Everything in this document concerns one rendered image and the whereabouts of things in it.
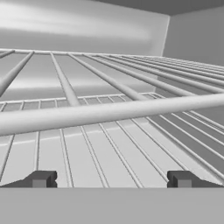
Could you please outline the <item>silver toaster oven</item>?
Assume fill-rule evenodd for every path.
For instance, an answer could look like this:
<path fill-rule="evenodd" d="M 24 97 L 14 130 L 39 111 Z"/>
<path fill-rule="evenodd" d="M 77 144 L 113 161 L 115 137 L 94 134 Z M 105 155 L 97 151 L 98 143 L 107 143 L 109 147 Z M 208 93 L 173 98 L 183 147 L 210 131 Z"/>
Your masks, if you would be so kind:
<path fill-rule="evenodd" d="M 0 113 L 224 93 L 224 6 L 170 17 L 0 0 Z M 224 132 L 224 106 L 193 109 Z"/>

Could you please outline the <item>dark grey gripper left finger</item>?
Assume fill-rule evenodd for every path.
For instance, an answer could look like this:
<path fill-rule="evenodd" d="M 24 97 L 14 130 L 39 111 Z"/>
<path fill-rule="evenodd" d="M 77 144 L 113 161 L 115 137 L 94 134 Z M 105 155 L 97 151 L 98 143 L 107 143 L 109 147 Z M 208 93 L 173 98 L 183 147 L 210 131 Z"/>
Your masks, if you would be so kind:
<path fill-rule="evenodd" d="M 2 188 L 56 188 L 56 171 L 34 171 L 27 177 L 2 185 Z"/>

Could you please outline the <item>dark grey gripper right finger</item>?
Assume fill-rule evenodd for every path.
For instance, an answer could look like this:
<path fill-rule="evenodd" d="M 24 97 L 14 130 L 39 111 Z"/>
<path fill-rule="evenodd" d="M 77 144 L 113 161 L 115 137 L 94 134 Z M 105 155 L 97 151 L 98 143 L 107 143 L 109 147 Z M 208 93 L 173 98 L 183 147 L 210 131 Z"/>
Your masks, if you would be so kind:
<path fill-rule="evenodd" d="M 190 171 L 168 171 L 167 187 L 176 188 L 221 188 L 221 185 L 201 179 Z"/>

